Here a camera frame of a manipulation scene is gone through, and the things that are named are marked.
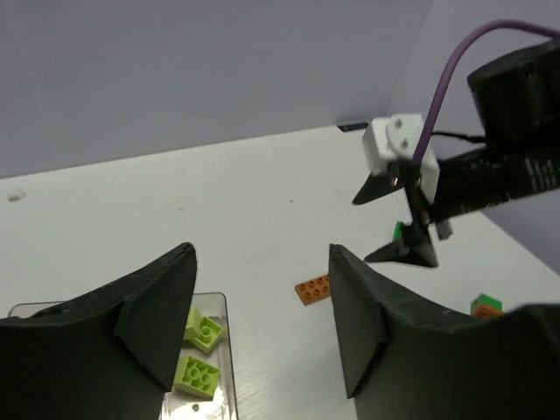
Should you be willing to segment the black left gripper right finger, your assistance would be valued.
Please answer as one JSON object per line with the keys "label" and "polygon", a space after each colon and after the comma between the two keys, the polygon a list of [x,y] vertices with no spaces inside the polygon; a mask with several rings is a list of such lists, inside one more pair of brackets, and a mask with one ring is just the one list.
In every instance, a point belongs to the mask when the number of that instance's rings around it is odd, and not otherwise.
{"label": "black left gripper right finger", "polygon": [[558,418],[557,305],[475,318],[401,286],[341,245],[330,248],[329,279],[358,418]]}

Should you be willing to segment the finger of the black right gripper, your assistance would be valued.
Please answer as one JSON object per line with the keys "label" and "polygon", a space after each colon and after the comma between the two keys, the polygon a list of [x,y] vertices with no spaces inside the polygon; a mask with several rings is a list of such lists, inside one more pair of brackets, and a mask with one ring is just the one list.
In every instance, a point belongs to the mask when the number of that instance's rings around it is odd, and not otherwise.
{"label": "finger of the black right gripper", "polygon": [[423,221],[404,223],[402,237],[371,252],[366,263],[401,263],[425,268],[436,268],[438,259],[429,233],[429,224]]}

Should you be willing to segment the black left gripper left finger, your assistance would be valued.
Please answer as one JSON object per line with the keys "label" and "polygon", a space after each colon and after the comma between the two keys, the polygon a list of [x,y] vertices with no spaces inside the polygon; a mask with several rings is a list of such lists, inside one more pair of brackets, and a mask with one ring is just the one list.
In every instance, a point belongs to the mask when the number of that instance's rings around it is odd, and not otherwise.
{"label": "black left gripper left finger", "polygon": [[158,418],[196,272],[195,249],[183,243],[80,297],[3,318],[2,418]]}

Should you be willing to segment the dark green lego plate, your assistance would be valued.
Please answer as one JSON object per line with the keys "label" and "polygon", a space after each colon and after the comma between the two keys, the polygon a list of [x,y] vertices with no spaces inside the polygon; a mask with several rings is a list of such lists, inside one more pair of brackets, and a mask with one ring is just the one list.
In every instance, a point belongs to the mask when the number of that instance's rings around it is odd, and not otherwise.
{"label": "dark green lego plate", "polygon": [[471,313],[475,313],[480,308],[487,308],[491,311],[503,311],[502,302],[499,299],[491,297],[487,294],[479,294],[470,304]]}

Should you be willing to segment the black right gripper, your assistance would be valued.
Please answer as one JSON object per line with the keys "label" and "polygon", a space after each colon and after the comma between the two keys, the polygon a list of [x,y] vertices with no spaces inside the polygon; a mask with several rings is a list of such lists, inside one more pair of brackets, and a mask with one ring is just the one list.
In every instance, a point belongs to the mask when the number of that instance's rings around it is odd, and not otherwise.
{"label": "black right gripper", "polygon": [[[559,187],[559,41],[510,52],[471,72],[468,87],[485,135],[480,148],[440,161],[435,199],[405,192],[415,223],[438,223]],[[371,172],[352,204],[404,187],[407,170]]]}

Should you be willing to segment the lime green square lego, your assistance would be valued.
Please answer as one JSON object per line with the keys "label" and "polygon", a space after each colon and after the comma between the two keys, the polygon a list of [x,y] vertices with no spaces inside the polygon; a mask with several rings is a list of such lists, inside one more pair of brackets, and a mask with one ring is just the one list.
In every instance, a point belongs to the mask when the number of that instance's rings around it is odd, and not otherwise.
{"label": "lime green square lego", "polygon": [[197,307],[190,308],[183,341],[193,345],[204,355],[209,355],[220,343],[223,333],[224,328],[220,324],[203,316]]}

